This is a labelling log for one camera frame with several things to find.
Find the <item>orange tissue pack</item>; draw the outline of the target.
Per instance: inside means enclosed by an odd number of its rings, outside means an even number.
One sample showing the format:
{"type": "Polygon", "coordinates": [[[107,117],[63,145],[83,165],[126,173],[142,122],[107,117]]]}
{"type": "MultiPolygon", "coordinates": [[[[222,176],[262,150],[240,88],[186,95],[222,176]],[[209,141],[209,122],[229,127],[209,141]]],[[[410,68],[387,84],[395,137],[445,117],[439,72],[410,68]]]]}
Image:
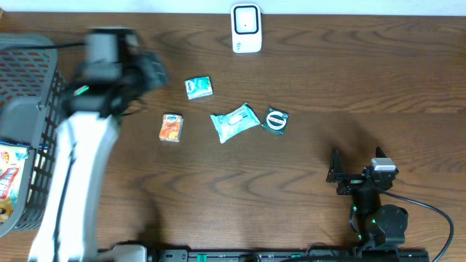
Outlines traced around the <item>orange tissue pack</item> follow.
{"type": "Polygon", "coordinates": [[[178,143],[181,139],[183,117],[177,114],[164,114],[159,139],[178,143]]]}

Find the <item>teal wet wipes pack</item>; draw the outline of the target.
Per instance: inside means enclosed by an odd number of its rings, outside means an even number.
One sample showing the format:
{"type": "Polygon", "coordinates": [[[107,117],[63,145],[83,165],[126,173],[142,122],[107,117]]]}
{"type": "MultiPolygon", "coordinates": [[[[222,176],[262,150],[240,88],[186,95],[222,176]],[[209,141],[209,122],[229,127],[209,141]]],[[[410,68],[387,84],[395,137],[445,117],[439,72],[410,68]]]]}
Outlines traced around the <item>teal wet wipes pack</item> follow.
{"type": "Polygon", "coordinates": [[[248,103],[243,103],[226,115],[211,115],[210,118],[218,133],[220,143],[225,143],[235,135],[261,123],[248,103]]]}

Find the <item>yellow snack bag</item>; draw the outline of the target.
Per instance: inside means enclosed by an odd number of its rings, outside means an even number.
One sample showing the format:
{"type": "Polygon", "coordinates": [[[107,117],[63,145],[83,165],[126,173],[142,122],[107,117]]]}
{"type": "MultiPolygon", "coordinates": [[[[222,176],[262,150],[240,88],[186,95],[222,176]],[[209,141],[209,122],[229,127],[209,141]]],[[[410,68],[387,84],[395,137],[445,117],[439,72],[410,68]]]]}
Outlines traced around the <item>yellow snack bag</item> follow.
{"type": "Polygon", "coordinates": [[[17,207],[21,178],[27,158],[26,147],[1,144],[1,224],[10,218],[17,207]]]}

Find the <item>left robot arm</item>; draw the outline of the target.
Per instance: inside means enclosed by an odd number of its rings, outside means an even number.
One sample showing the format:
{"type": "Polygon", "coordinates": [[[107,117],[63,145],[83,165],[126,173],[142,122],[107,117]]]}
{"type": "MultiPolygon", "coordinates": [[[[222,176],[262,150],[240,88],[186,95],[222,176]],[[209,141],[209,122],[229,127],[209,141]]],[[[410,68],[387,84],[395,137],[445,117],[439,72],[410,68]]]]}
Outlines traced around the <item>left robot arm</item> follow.
{"type": "Polygon", "coordinates": [[[130,104],[169,81],[157,56],[135,30],[93,28],[85,60],[60,93],[64,116],[56,135],[55,167],[30,261],[148,261],[149,247],[126,242],[98,248],[95,227],[108,159],[130,104]]]}

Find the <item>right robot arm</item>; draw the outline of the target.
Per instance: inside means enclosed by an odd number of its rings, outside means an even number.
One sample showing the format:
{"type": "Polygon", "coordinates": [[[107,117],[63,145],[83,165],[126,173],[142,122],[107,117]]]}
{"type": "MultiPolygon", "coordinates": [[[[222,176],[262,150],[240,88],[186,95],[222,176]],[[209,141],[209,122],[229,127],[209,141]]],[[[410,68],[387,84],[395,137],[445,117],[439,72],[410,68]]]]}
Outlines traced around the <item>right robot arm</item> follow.
{"type": "Polygon", "coordinates": [[[380,199],[380,194],[392,187],[398,173],[380,147],[376,148],[370,165],[358,174],[345,172],[339,152],[332,150],[326,181],[337,185],[338,195],[352,197],[349,222],[360,237],[360,243],[353,248],[357,256],[383,250],[395,253],[405,243],[407,211],[396,205],[383,205],[380,199]]]}

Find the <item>white barcode scanner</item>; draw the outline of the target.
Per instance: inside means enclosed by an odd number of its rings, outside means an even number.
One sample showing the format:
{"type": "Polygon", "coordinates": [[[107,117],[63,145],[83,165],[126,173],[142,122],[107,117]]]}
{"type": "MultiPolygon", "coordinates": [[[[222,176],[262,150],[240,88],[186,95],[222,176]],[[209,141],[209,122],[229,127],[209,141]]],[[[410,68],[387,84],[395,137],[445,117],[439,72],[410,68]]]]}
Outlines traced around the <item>white barcode scanner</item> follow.
{"type": "Polygon", "coordinates": [[[262,48],[261,9],[257,4],[235,4],[231,8],[232,50],[256,53],[262,48]]]}

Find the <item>grey plastic shopping basket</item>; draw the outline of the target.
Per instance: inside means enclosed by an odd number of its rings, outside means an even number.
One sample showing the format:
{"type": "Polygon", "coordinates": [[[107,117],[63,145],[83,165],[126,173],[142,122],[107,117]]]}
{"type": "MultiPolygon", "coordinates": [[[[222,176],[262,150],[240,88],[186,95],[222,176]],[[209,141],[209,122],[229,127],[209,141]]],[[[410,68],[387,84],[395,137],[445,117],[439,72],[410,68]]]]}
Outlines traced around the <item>grey plastic shopping basket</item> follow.
{"type": "Polygon", "coordinates": [[[28,149],[17,207],[1,235],[40,227],[55,163],[58,94],[66,81],[45,36],[1,35],[1,144],[28,149]]]}

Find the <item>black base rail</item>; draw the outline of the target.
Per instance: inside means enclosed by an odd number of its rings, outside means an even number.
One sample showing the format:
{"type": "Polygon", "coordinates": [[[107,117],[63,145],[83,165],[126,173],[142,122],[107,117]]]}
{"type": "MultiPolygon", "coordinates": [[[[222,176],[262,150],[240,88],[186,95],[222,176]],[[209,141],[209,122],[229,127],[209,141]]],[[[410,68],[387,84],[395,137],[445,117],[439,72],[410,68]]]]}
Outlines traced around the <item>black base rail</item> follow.
{"type": "Polygon", "coordinates": [[[346,250],[329,250],[325,248],[310,251],[189,251],[158,250],[154,251],[151,262],[281,262],[281,261],[398,261],[426,262],[429,255],[425,251],[365,251],[353,254],[346,250]]]}

